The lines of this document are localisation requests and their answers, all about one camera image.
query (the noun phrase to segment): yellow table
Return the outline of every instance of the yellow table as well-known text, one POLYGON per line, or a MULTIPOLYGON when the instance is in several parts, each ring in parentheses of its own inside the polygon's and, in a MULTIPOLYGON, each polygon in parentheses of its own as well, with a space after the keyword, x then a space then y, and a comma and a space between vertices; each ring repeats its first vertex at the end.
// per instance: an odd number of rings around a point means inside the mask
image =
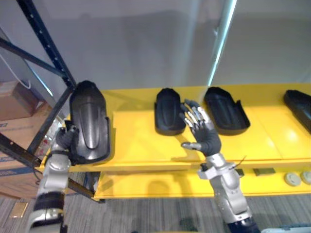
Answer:
MULTIPOLYGON (((241 168, 311 165, 311 137, 283 102, 287 89, 311 94, 310 84, 224 85, 235 101, 241 100, 251 126, 235 136, 221 135, 221 152, 241 168)), ((203 104, 205 86, 174 88, 181 99, 203 104)), ((194 141, 189 129, 162 136, 154 129, 154 102, 160 88, 107 90, 103 95, 112 122, 109 160, 72 166, 70 171, 163 171, 197 168, 205 158, 184 150, 180 143, 194 141)))
MULTIPOLYGON (((284 181, 287 172, 300 175, 310 167, 276 168, 276 173, 256 176, 252 169, 244 169, 241 189, 245 196, 275 196, 307 194, 311 186, 302 182, 297 187, 284 181)), ((113 198, 173 198, 213 197, 208 180, 201 180, 195 170, 149 173, 101 173, 95 200, 113 198)))

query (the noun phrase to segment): black car part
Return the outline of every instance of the black car part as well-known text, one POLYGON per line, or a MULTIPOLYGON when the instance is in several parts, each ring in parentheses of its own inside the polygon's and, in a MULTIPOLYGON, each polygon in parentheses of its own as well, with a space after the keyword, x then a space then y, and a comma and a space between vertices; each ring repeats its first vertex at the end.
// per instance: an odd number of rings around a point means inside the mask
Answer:
POLYGON ((180 96, 170 88, 162 89, 156 96, 155 130, 163 135, 176 135, 185 130, 185 123, 179 117, 180 96))
POLYGON ((235 103, 229 92, 219 87, 210 87, 204 100, 207 104, 208 114, 219 134, 240 134, 250 126, 241 101, 238 100, 235 103))
POLYGON ((284 102, 300 123, 311 133, 311 96, 297 91, 287 90, 284 102))
POLYGON ((106 101, 90 81, 79 83, 70 97, 71 124, 79 129, 71 144, 76 164, 90 164, 110 155, 110 123, 106 101))

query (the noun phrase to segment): robot finger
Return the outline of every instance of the robot finger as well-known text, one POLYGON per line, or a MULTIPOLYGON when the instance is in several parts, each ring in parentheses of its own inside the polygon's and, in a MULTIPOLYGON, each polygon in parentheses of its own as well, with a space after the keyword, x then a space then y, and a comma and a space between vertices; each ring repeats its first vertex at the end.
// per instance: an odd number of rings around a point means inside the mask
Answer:
POLYGON ((200 105, 193 101, 193 100, 188 100, 185 99, 185 103, 192 109, 192 111, 194 112, 196 119, 198 121, 198 124, 200 127, 203 127, 205 125, 205 123, 203 122, 203 116, 200 114, 200 112, 198 111, 198 107, 200 107, 200 105))
POLYGON ((183 113, 180 113, 180 114, 179 114, 179 117, 183 119, 183 121, 185 122, 185 124, 188 125, 189 128, 191 129, 191 131, 193 132, 193 131, 194 131, 194 125, 193 125, 192 121, 189 120, 189 119, 185 116, 185 114, 183 114, 183 113))
POLYGON ((187 108, 184 104, 180 105, 181 109, 186 112, 188 114, 188 116, 191 118, 191 120, 193 121, 194 125, 198 125, 198 121, 197 119, 194 117, 194 115, 192 114, 191 110, 189 108, 187 108))

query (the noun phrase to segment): white object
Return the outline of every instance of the white object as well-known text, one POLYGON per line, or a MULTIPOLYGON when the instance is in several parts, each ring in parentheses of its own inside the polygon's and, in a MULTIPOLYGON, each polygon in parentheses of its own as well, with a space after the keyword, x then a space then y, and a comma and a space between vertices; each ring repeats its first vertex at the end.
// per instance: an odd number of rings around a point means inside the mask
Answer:
POLYGON ((302 181, 306 184, 311 184, 311 171, 304 171, 300 174, 302 181))
POLYGON ((293 227, 289 229, 282 229, 282 228, 268 228, 261 233, 310 233, 311 227, 293 227))
POLYGON ((285 182, 290 186, 299 186, 301 184, 301 179, 296 173, 288 172, 285 174, 285 182))

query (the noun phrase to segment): robotic arm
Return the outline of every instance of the robotic arm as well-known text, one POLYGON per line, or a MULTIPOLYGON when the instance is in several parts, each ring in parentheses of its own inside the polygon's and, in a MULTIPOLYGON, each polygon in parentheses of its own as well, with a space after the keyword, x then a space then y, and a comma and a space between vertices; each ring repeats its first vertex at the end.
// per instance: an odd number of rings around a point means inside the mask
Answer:
POLYGON ((240 177, 234 163, 226 162, 220 153, 221 142, 214 125, 204 109, 195 101, 185 100, 180 117, 190 127, 197 142, 184 142, 182 147, 198 150, 206 164, 198 171, 201 179, 210 180, 217 206, 232 233, 260 233, 246 199, 240 189, 240 177))
MULTIPOLYGON (((182 147, 201 151, 206 164, 198 171, 201 179, 210 180, 218 208, 232 233, 260 233, 246 199, 240 189, 240 177, 235 164, 228 163, 220 154, 221 142, 211 119, 196 102, 185 100, 181 105, 187 114, 180 117, 190 127, 196 142, 184 142, 182 147)), ((79 130, 75 126, 66 131, 60 128, 51 148, 43 179, 40 182, 34 211, 31 213, 27 233, 67 233, 64 223, 64 198, 71 166, 69 148, 79 130)))
POLYGON ((35 200, 34 211, 30 214, 26 233, 67 233, 64 226, 64 198, 68 185, 68 170, 71 166, 68 148, 78 129, 60 128, 51 152, 47 157, 35 200))

